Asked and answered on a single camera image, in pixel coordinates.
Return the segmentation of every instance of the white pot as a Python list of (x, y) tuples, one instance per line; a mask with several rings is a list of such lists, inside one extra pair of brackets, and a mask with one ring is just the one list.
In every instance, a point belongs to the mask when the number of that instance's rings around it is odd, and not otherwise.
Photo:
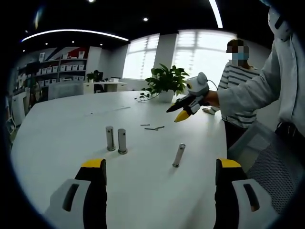
[(171, 103), (173, 101), (173, 90), (168, 90), (167, 92), (162, 91), (159, 94), (159, 101), (162, 103)]

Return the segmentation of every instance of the metal rod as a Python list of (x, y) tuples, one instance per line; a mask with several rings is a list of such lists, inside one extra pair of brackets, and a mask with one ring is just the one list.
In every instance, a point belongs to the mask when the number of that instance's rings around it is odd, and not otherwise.
[(145, 130), (157, 130), (158, 131), (158, 129), (154, 129), (154, 128), (144, 128)]
[(113, 140), (113, 127), (106, 127), (106, 137), (107, 137), (107, 150), (113, 151), (115, 150), (114, 140)]
[(173, 166), (175, 168), (179, 167), (179, 165), (180, 165), (180, 161), (181, 161), (184, 149), (185, 149), (185, 144), (180, 144), (179, 148), (178, 148), (178, 151), (177, 151), (177, 154), (176, 154), (176, 158), (175, 158), (175, 160), (173, 162)]
[(118, 137), (119, 137), (119, 154), (127, 154), (126, 148), (126, 130), (118, 129)]

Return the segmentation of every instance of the window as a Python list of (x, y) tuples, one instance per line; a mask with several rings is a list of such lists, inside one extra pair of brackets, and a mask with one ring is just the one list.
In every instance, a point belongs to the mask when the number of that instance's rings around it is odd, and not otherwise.
[(123, 78), (146, 79), (151, 77), (159, 34), (142, 37), (130, 43), (123, 70)]
[(218, 85), (229, 59), (226, 49), (231, 39), (236, 39), (236, 35), (222, 31), (179, 31), (173, 65), (184, 68), (191, 77), (203, 72)]

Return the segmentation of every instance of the hand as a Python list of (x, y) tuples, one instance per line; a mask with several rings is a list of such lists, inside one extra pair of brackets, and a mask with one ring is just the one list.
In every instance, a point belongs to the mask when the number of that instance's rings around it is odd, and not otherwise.
[(208, 109), (208, 108), (204, 108), (204, 109), (202, 109), (203, 110), (203, 112), (206, 112), (206, 113), (208, 113), (208, 114), (210, 114), (210, 115), (213, 115), (212, 113), (210, 113), (210, 109)]
[(203, 102), (209, 103), (211, 106), (219, 107), (218, 94), (215, 91), (209, 91), (204, 97)]

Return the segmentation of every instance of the potted plant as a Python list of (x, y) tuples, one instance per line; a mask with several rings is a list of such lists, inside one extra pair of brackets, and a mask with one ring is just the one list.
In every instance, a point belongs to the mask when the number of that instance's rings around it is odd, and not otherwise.
[(88, 74), (86, 75), (86, 76), (87, 76), (88, 83), (89, 83), (89, 82), (93, 83), (93, 81), (94, 81), (95, 79), (97, 79), (98, 75), (99, 75), (99, 71), (97, 71), (97, 70), (95, 70), (95, 71), (92, 72), (92, 73), (88, 73)]
[(176, 68), (174, 65), (168, 69), (163, 64), (161, 68), (152, 68), (152, 77), (145, 79), (148, 82), (148, 88), (142, 91), (148, 93), (140, 93), (141, 98), (152, 98), (159, 96), (159, 100), (164, 103), (171, 103), (174, 94), (179, 95), (185, 89), (185, 75), (189, 75), (184, 68)]

